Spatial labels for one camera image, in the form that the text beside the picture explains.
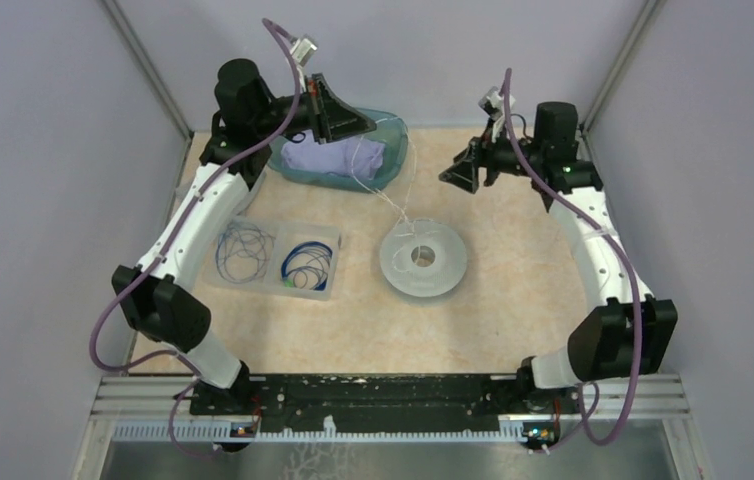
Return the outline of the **white perforated cable spool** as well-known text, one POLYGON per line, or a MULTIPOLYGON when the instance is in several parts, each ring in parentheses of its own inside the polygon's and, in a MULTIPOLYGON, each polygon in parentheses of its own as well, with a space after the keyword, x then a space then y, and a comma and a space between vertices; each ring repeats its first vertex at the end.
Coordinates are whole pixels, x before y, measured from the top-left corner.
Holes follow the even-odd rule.
POLYGON ((468 253, 451 227, 430 219, 416 219, 394 227, 379 248, 381 272, 398 292, 413 298, 443 296, 463 280, 468 253))

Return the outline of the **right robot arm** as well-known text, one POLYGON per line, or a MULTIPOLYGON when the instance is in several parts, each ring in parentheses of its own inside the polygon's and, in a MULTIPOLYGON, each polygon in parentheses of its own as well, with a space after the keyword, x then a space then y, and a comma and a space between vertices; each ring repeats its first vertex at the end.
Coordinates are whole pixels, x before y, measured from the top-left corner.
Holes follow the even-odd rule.
POLYGON ((607 208, 595 166, 581 157, 574 105, 538 104, 534 132, 510 141, 498 94, 481 100, 487 114, 439 178, 474 193, 502 174, 526 176, 549 216, 565 234, 587 301, 586 318, 554 353, 528 357, 517 375, 516 398, 529 412, 543 411, 556 389, 589 381, 656 373, 678 320, 670 300, 656 298, 627 260, 607 208))

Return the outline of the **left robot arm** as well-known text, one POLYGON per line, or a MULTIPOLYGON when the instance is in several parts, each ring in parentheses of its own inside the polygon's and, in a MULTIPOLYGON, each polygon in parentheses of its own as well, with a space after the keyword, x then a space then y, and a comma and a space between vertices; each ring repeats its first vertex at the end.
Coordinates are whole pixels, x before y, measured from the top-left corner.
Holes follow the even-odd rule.
POLYGON ((213 399, 230 414, 253 399, 246 364, 211 328, 211 312, 191 291, 207 248, 234 209, 251 197, 269 160, 272 142, 305 135, 332 143, 369 133, 376 123, 342 101, 320 73, 295 75, 296 92, 276 97, 257 65, 244 58, 217 73, 210 141, 189 192, 151 249, 112 276, 129 327, 183 358, 213 399))

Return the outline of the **lavender cloth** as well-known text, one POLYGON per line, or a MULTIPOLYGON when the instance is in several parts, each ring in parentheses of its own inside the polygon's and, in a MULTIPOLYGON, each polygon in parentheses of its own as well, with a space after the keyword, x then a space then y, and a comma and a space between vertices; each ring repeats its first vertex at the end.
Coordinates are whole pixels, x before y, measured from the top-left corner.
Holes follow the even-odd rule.
POLYGON ((362 136, 322 144, 306 133, 298 143, 285 143, 281 156, 291 169, 370 181, 383 165, 385 148, 362 136))

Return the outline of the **teal plastic basin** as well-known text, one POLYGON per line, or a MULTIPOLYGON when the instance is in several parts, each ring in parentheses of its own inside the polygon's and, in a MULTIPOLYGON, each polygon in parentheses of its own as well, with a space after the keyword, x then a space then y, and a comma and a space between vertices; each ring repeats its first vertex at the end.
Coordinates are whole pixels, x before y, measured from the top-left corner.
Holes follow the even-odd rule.
POLYGON ((398 176, 404 165, 409 145, 408 128, 406 122, 393 113, 371 109, 366 109, 364 113, 376 122, 376 129, 359 136, 386 145, 383 165, 373 180, 359 180, 355 177, 318 174, 288 168, 283 164, 281 151, 285 143, 292 141, 283 138, 272 142, 272 156, 268 161, 268 167, 294 183, 355 192, 384 189, 398 176))

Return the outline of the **clear plastic divided tray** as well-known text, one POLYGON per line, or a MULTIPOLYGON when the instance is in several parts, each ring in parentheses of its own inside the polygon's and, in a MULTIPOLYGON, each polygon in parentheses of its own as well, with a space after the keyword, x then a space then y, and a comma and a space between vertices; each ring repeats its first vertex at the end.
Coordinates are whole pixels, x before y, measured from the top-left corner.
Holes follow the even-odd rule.
POLYGON ((230 290, 326 301, 341 245, 335 226, 234 216, 213 237, 202 279, 230 290))

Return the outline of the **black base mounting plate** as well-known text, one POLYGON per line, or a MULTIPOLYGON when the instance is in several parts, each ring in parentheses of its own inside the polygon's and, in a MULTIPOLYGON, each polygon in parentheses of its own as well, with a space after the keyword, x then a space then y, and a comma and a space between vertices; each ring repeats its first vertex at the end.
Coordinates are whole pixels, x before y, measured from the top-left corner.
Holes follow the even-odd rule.
POLYGON ((493 432, 502 418, 578 411, 573 389, 530 393, 513 374, 257 374, 237 393, 201 383, 189 399, 195 416, 244 415, 262 433, 493 432))

